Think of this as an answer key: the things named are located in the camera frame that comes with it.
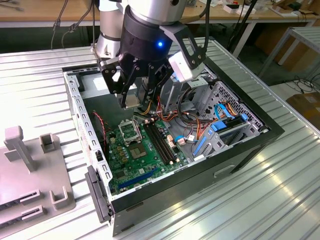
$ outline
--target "ventilation grill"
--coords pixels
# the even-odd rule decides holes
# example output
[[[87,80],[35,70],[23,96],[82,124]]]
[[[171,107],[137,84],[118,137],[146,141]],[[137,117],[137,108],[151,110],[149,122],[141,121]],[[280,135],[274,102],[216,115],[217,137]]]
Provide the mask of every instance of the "ventilation grill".
[[[217,82],[214,85],[213,94],[211,95],[211,99],[208,101],[206,108],[200,114],[200,116],[204,119],[216,118],[215,114],[215,106],[218,103],[228,101],[232,107],[232,109],[237,114],[246,114],[248,116],[248,120],[250,123],[256,125],[258,128],[262,127],[263,124],[253,116],[242,104],[238,103],[238,100],[235,99],[229,91],[224,87],[221,82]],[[223,114],[223,111],[220,107],[218,107],[219,115]]]

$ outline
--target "aluminum table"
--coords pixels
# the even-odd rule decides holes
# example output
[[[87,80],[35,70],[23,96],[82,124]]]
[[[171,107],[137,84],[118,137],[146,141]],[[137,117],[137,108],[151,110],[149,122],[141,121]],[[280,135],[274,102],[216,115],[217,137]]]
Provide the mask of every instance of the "aluminum table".
[[[242,170],[116,239],[319,239],[320,132],[216,41],[209,43],[207,55],[285,133]],[[76,200],[73,210],[8,240],[108,239],[110,230],[99,223],[85,181],[87,166],[61,69],[95,62],[89,47],[0,55],[1,129],[19,124],[25,139],[57,134]]]
[[[265,60],[258,76],[261,78],[270,66],[273,59],[277,56],[283,45],[287,42],[289,37],[292,36],[295,38],[295,41],[292,43],[288,51],[284,54],[282,58],[287,59],[287,57],[292,53],[295,47],[299,42],[307,45],[309,48],[316,51],[320,54],[320,26],[312,27],[289,27],[282,38],[276,44],[268,58]],[[280,60],[279,64],[282,65],[284,60]],[[320,68],[320,62],[314,66],[309,72],[307,78],[310,78],[318,69]]]

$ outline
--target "motherboard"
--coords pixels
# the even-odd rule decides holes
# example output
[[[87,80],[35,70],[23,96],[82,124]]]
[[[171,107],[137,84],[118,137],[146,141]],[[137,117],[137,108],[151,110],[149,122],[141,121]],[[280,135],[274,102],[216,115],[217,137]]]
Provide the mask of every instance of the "motherboard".
[[[118,129],[108,131],[106,136],[109,141],[108,165],[113,175],[109,183],[112,195],[136,188],[188,164],[161,120],[140,124],[127,121]]]

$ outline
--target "desk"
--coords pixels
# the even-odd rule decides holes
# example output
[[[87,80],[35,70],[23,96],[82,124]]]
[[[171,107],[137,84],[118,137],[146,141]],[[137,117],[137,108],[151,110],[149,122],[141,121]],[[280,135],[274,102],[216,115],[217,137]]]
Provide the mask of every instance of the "desk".
[[[64,4],[64,0],[19,0],[23,12],[14,9],[0,7],[0,28],[27,28],[27,27],[52,27]],[[197,2],[196,7],[186,7],[181,18],[184,23],[204,24],[205,17],[198,19],[197,16],[204,10],[205,4]],[[68,27],[78,21],[87,9],[87,0],[69,0],[65,11],[61,17],[61,26]],[[99,11],[96,11],[96,25],[100,25]],[[221,5],[210,8],[210,23],[224,24],[236,23],[239,15],[228,13]],[[306,19],[301,17],[282,17],[272,10],[257,11],[252,14],[247,23],[241,39],[239,40],[233,55],[238,57],[252,30],[257,23],[297,23],[307,22],[307,26],[312,26],[318,16],[308,15]],[[92,25],[92,13],[89,13],[80,26]]]
[[[203,44],[204,39],[196,42]],[[210,41],[207,55],[285,133],[240,171],[116,239],[271,239],[280,235],[282,239],[319,239],[320,132],[219,43]],[[26,140],[41,133],[57,134],[76,201],[73,210],[6,240],[111,239],[108,225],[99,223],[85,181],[85,156],[61,70],[95,63],[89,47],[0,55],[0,107],[5,112],[0,133],[20,124]]]

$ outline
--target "blue cable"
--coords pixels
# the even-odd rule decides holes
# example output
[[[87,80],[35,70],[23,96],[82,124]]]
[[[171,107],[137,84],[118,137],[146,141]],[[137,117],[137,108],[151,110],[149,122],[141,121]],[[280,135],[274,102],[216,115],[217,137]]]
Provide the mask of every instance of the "blue cable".
[[[174,141],[176,142],[176,141],[178,141],[179,139],[184,139],[184,138],[185,138],[185,136],[179,135],[179,136],[177,136],[177,137],[174,139]]]
[[[218,103],[218,104],[216,104],[216,105],[214,106],[214,113],[215,113],[216,117],[217,117],[219,120],[221,119],[221,117],[219,116],[218,107],[220,107],[220,108],[222,109],[222,111],[225,113],[225,115],[226,115],[228,118],[231,118],[231,119],[234,119],[234,118],[235,118],[234,116],[232,116],[232,115],[228,112],[228,110],[226,109],[226,107],[225,107],[223,104]]]

